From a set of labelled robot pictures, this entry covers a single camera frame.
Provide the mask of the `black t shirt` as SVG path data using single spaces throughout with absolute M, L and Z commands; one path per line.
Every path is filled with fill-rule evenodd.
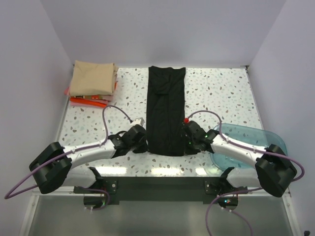
M 152 154 L 184 155 L 185 75 L 185 67 L 149 67 L 146 131 Z

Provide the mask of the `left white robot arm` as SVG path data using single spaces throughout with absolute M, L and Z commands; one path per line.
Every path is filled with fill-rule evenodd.
M 92 167 L 80 169 L 94 161 L 125 156 L 128 152 L 147 151 L 146 130 L 136 124 L 128 131 L 110 135 L 107 140 L 80 146 L 48 145 L 29 165 L 29 170 L 42 194 L 49 194 L 62 186 L 77 186 L 98 192 L 102 187 L 100 174 Z

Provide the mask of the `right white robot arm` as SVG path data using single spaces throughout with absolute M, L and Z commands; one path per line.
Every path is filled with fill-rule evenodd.
M 225 178 L 219 181 L 224 193 L 231 193 L 235 188 L 257 187 L 281 197 L 297 175 L 292 160 L 276 145 L 247 144 L 222 134 L 221 130 L 205 131 L 192 120 L 184 121 L 183 132 L 189 150 L 221 154 L 249 166 L 248 169 L 225 170 Z

